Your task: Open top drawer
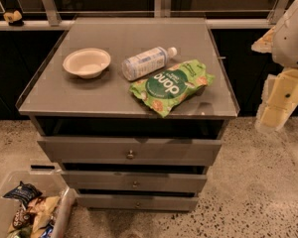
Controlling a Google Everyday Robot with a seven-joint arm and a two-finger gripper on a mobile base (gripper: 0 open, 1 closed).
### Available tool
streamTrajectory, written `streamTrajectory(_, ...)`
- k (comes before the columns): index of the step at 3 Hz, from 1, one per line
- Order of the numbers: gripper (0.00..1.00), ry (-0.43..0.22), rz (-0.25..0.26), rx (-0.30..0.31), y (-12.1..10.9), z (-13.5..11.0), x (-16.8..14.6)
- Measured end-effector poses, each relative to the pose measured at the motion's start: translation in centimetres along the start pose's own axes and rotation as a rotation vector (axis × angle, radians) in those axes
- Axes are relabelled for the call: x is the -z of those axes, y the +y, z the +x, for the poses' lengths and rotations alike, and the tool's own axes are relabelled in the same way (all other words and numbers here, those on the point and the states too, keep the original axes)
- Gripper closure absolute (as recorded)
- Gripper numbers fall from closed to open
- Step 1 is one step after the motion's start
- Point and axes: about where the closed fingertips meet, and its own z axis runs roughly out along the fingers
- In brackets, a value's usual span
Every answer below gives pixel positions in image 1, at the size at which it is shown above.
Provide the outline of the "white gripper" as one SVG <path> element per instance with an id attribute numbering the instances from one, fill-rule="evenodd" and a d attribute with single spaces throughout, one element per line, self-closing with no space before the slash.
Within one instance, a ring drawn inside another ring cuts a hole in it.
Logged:
<path id="1" fill-rule="evenodd" d="M 251 49 L 262 54 L 272 52 L 273 60 L 285 66 L 278 75 L 267 76 L 255 122 L 260 132 L 279 131 L 298 106 L 298 0 Z"/>

